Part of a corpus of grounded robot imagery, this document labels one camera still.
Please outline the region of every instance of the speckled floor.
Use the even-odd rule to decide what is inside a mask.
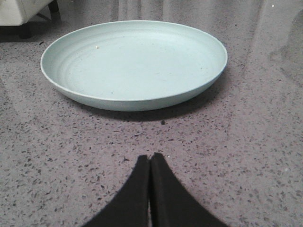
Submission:
[[[197,201],[231,227],[302,227],[301,0],[58,0],[21,40],[0,28],[0,226],[79,227],[122,186],[140,154],[162,152]],[[201,95],[119,113],[54,90],[39,61],[55,39],[109,21],[202,29],[229,63]]]

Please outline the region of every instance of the white furniture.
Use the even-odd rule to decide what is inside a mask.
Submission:
[[[46,5],[51,12],[58,11],[56,0],[0,0],[0,26],[21,26],[26,24]],[[29,38],[28,26],[19,28],[21,38]]]

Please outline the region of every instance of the empty plate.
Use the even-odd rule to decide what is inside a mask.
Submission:
[[[41,69],[67,97],[96,108],[144,111],[189,100],[220,76],[227,51],[201,30],[160,21],[85,27],[53,42]]]

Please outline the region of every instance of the black object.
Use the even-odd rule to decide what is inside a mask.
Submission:
[[[121,190],[83,227],[146,227],[150,163],[139,156],[130,177]]]
[[[151,209],[153,227],[226,227],[186,191],[160,153],[151,159]]]
[[[58,7],[57,0],[53,0],[51,3],[49,3],[48,4],[48,8],[49,8],[49,11],[51,13],[57,13],[57,12],[59,12],[59,7]]]
[[[227,227],[186,191],[161,153],[150,162],[139,156],[122,189],[83,227],[146,227],[149,194],[153,227]]]

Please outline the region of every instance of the chair leg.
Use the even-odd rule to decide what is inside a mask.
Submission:
[[[49,8],[49,11],[51,13],[57,13],[57,12],[59,12],[59,7],[58,7],[57,0],[53,0],[51,3],[49,3],[48,4],[48,8]]]
[[[24,23],[17,27],[18,35],[21,39],[28,39],[32,37],[28,23]]]

